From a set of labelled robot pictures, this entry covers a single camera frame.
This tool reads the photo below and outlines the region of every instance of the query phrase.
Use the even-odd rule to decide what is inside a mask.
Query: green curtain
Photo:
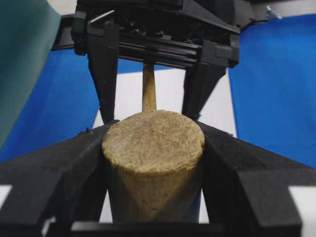
[[[61,16],[46,0],[1,0],[0,9],[1,149],[46,63]]]

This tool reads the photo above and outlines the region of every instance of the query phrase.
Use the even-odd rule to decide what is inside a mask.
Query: wooden cylinder
[[[200,127],[174,112],[113,125],[102,144],[113,222],[197,222],[204,144]]]

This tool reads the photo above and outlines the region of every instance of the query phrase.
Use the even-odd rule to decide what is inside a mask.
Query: blue surface
[[[316,167],[316,15],[241,35],[230,70],[238,138]]]
[[[120,74],[142,70],[142,63],[119,60]],[[87,57],[75,55],[72,49],[52,51],[0,151],[0,162],[70,139],[91,128],[98,107]]]

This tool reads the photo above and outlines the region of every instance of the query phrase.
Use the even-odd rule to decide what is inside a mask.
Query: wooden dowel
[[[153,63],[144,63],[143,68],[143,112],[156,110],[155,70]]]

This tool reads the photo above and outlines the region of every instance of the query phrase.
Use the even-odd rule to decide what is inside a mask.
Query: white surface
[[[272,11],[282,17],[315,14],[315,0],[283,0],[268,3]]]
[[[202,191],[202,195],[201,195],[201,205],[199,208],[199,221],[198,222],[200,224],[208,224],[209,223],[203,191]]]
[[[303,222],[301,237],[315,237],[316,187],[289,187]]]
[[[42,230],[41,230],[41,234],[42,234],[43,237],[47,235],[48,230],[49,230],[49,226],[50,226],[52,223],[55,223],[55,222],[56,222],[56,217],[55,217],[55,216],[53,216],[53,217],[50,218],[50,219],[47,219],[47,220],[44,222],[44,226],[43,226],[43,228],[42,228]]]
[[[0,210],[12,189],[11,185],[0,185]]]
[[[112,212],[110,206],[109,192],[107,192],[100,217],[101,223],[112,223]]]
[[[47,0],[59,15],[74,14],[77,0]]]
[[[155,71],[157,109],[180,113],[183,102],[185,71]],[[123,120],[142,111],[142,72],[119,74],[115,119]],[[236,136],[235,118],[228,75],[222,77],[201,111],[199,121]],[[98,115],[94,127],[103,125]]]

